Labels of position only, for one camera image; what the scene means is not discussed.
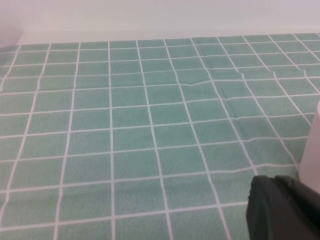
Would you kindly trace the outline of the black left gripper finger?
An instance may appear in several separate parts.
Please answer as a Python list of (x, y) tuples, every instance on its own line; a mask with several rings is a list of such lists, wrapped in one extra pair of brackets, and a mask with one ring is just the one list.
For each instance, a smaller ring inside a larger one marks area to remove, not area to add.
[(251, 240), (318, 240), (320, 195), (290, 176), (254, 176), (246, 222)]

